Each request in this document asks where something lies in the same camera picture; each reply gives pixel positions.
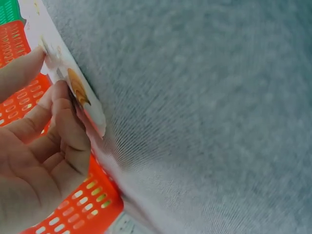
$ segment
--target orange plastic basket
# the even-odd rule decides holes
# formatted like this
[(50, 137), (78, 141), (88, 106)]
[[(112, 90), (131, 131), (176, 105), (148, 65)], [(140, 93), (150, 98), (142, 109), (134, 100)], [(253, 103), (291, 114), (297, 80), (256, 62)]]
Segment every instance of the orange plastic basket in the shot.
[[(30, 52), (21, 21), (0, 25), (0, 68)], [(39, 74), (29, 86), (0, 104), (0, 126), (30, 111), (49, 88), (48, 77)], [(91, 157), (88, 178), (43, 222), (23, 234), (103, 234), (123, 210), (123, 202), (106, 173)]]

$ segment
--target plastic crate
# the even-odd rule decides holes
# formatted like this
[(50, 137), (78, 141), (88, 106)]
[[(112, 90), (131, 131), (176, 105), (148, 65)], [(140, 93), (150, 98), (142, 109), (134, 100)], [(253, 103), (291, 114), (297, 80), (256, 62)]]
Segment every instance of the plastic crate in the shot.
[(23, 20), (17, 0), (0, 0), (0, 24)]
[[(0, 25), (0, 68), (30, 52), (23, 23)], [(29, 86), (0, 104), (0, 126), (22, 118), (49, 88), (48, 77), (39, 74)], [(123, 210), (123, 202), (109, 177), (91, 157), (88, 178), (43, 222), (23, 234), (103, 234)]]

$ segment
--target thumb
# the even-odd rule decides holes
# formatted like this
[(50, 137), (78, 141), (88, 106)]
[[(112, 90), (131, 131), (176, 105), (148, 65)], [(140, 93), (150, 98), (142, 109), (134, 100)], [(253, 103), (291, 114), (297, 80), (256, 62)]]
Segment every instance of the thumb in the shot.
[(0, 103), (26, 86), (40, 72), (45, 53), (36, 48), (0, 69)]

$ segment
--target sticker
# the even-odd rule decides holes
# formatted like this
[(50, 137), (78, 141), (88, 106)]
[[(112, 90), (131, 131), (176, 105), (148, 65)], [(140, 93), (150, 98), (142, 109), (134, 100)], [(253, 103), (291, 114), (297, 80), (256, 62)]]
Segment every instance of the sticker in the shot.
[(25, 34), (31, 49), (40, 45), (46, 52), (46, 72), (53, 83), (65, 80), (77, 99), (79, 107), (93, 124), (101, 137), (105, 135), (106, 119), (102, 105), (95, 96), (73, 56), (54, 26), (41, 0), (28, 0), (22, 3), (23, 17), (26, 19)]

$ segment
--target green plastic basket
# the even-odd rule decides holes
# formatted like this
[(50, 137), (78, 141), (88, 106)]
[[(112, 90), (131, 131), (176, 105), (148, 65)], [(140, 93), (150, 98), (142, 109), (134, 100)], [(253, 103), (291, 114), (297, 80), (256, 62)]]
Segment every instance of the green plastic basket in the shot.
[(0, 25), (15, 20), (22, 20), (17, 0), (0, 0)]

